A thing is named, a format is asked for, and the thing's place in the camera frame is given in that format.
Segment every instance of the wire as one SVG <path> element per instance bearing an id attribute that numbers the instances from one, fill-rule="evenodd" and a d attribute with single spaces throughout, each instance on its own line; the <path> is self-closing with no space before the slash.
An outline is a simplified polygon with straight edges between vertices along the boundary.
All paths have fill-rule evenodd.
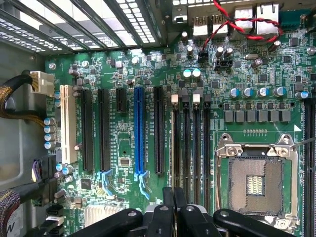
<path id="1" fill-rule="evenodd" d="M 203 50 L 207 46 L 208 42 L 214 38 L 214 36 L 217 34 L 217 32 L 223 28 L 225 25 L 230 25 L 232 28 L 234 28 L 238 33 L 244 35 L 249 40 L 257 40 L 257 41 L 265 41 L 265 42 L 274 42 L 277 40 L 282 34 L 283 30 L 280 27 L 280 24 L 277 21 L 273 21 L 270 19 L 264 19 L 264 18 L 230 18 L 228 15 L 228 12 L 221 6 L 221 4 L 218 2 L 218 0 L 213 0 L 214 5 L 218 8 L 218 10 L 221 12 L 222 16 L 226 19 L 226 22 L 224 22 L 218 29 L 214 31 L 214 33 L 205 41 L 203 45 Z M 245 30 L 235 24 L 236 21 L 251 21 L 251 22 L 266 22 L 268 24 L 273 24 L 278 29 L 278 35 L 273 36 L 270 38 L 264 38 L 263 36 L 255 36 L 252 34 L 248 34 L 245 32 Z"/>

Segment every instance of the white power connector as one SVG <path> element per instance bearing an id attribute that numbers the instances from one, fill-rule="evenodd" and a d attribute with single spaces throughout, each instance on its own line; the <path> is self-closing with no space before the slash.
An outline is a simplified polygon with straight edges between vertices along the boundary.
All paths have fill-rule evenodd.
<path id="1" fill-rule="evenodd" d="M 54 75 L 43 73 L 41 71 L 32 71 L 32 73 L 37 73 L 39 76 L 39 89 L 38 91 L 33 90 L 31 88 L 31 93 L 37 93 L 37 94 L 42 94 L 42 95 L 53 95 L 55 90 L 54 90 L 54 81 L 55 77 Z"/>

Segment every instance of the electrolytic capacitor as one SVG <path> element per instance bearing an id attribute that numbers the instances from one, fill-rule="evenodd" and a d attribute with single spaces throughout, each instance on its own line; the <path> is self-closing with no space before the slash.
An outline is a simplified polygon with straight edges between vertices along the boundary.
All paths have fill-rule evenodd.
<path id="1" fill-rule="evenodd" d="M 186 43 L 188 41 L 188 33 L 187 32 L 182 32 L 181 34 L 181 41 L 182 43 Z"/>
<path id="2" fill-rule="evenodd" d="M 45 126 L 44 127 L 44 133 L 52 133 L 56 131 L 56 127 L 55 126 Z"/>
<path id="3" fill-rule="evenodd" d="M 44 147 L 48 150 L 52 150 L 56 147 L 56 142 L 45 142 Z"/>
<path id="4" fill-rule="evenodd" d="M 74 168 L 71 165 L 68 165 L 67 167 L 63 168 L 63 174 L 64 175 L 68 175 L 71 174 L 73 172 Z"/>
<path id="5" fill-rule="evenodd" d="M 78 77 L 79 76 L 79 73 L 78 71 L 75 71 L 75 70 L 72 70 L 72 69 L 69 69 L 68 73 L 74 77 Z"/>
<path id="6" fill-rule="evenodd" d="M 215 56 L 216 56 L 217 58 L 220 58 L 220 57 L 223 55 L 223 52 L 224 52 L 224 48 L 223 48 L 223 47 L 218 47 L 218 48 L 216 49 Z"/>
<path id="7" fill-rule="evenodd" d="M 309 94 L 307 91 L 297 92 L 295 93 L 295 98 L 298 100 L 304 100 L 309 97 Z"/>
<path id="8" fill-rule="evenodd" d="M 269 48 L 268 48 L 268 51 L 270 52 L 270 53 L 272 53 L 272 52 L 275 52 L 276 50 L 277 50 L 277 48 L 279 48 L 280 47 L 280 45 L 281 45 L 281 42 L 280 41 L 274 41 L 270 46 L 269 46 Z"/>
<path id="9" fill-rule="evenodd" d="M 201 77 L 201 71 L 200 71 L 199 69 L 195 68 L 195 69 L 193 70 L 192 75 L 193 75 L 194 78 L 200 79 L 200 77 Z"/>
<path id="10" fill-rule="evenodd" d="M 192 47 L 191 45 L 189 45 L 189 46 L 187 47 L 187 55 L 188 55 L 189 57 L 191 57 L 191 56 L 193 55 L 193 47 Z"/>
<path id="11" fill-rule="evenodd" d="M 224 57 L 228 58 L 229 56 L 231 56 L 233 53 L 233 49 L 232 48 L 227 48 L 224 52 Z"/>
<path id="12" fill-rule="evenodd" d="M 259 90 L 257 90 L 257 95 L 259 97 L 266 97 L 269 94 L 269 89 L 266 87 L 262 87 Z"/>
<path id="13" fill-rule="evenodd" d="M 59 163 L 59 164 L 56 165 L 56 170 L 57 170 L 57 171 L 62 171 L 63 168 L 65 168 L 65 167 L 66 167 L 65 164 Z"/>
<path id="14" fill-rule="evenodd" d="M 44 139 L 45 139 L 45 141 L 49 142 L 49 141 L 56 140 L 56 137 L 57 136 L 55 133 L 48 133 L 48 134 L 45 134 Z"/>
<path id="15" fill-rule="evenodd" d="M 232 98 L 236 98 L 239 96 L 239 90 L 237 88 L 233 88 L 229 91 L 229 96 Z"/>
<path id="16" fill-rule="evenodd" d="M 54 198 L 60 198 L 61 196 L 64 196 L 65 194 L 66 194 L 66 190 L 61 189 L 54 194 Z"/>
<path id="17" fill-rule="evenodd" d="M 253 94 L 253 90 L 251 88 L 246 88 L 245 90 L 243 90 L 242 95 L 243 97 L 250 97 Z"/>
<path id="18" fill-rule="evenodd" d="M 257 68 L 259 67 L 260 65 L 262 65 L 262 60 L 260 58 L 257 58 L 252 64 L 251 64 L 251 67 L 252 68 Z"/>
<path id="19" fill-rule="evenodd" d="M 191 73 L 191 71 L 189 69 L 184 70 L 183 77 L 185 79 L 189 79 L 191 77 L 191 75 L 192 75 L 192 73 Z"/>
<path id="20" fill-rule="evenodd" d="M 60 198 L 58 199 L 54 199 L 54 203 L 55 204 L 58 204 L 58 203 L 62 203 L 66 200 L 66 197 L 65 196 L 61 196 Z"/>
<path id="21" fill-rule="evenodd" d="M 280 97 L 280 96 L 283 96 L 283 95 L 285 95 L 285 94 L 286 94 L 286 89 L 285 89 L 285 87 L 283 87 L 283 86 L 280 86 L 280 87 L 275 88 L 275 89 L 273 90 L 273 95 L 274 95 L 274 96 Z"/>
<path id="22" fill-rule="evenodd" d="M 56 119 L 55 118 L 45 118 L 44 119 L 44 124 L 46 126 L 48 125 L 54 125 L 56 123 Z"/>
<path id="23" fill-rule="evenodd" d="M 56 107 L 60 107 L 60 106 L 61 106 L 61 101 L 60 101 L 60 100 L 55 100 L 54 105 L 55 105 Z"/>

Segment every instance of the white label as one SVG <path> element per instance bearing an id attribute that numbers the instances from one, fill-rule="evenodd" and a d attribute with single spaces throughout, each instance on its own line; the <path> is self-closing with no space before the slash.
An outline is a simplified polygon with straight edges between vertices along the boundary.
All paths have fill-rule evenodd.
<path id="1" fill-rule="evenodd" d="M 22 205 L 16 209 L 6 226 L 7 237 L 19 237 L 20 230 L 23 228 L 23 207 Z"/>

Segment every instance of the chipset heatsink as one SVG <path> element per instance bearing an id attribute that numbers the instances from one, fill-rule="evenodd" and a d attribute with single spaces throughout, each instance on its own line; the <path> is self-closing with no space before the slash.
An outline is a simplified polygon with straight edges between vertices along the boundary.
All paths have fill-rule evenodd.
<path id="1" fill-rule="evenodd" d="M 84 227 L 88 227 L 104 218 L 112 216 L 123 209 L 123 207 L 119 206 L 90 204 L 84 209 Z"/>

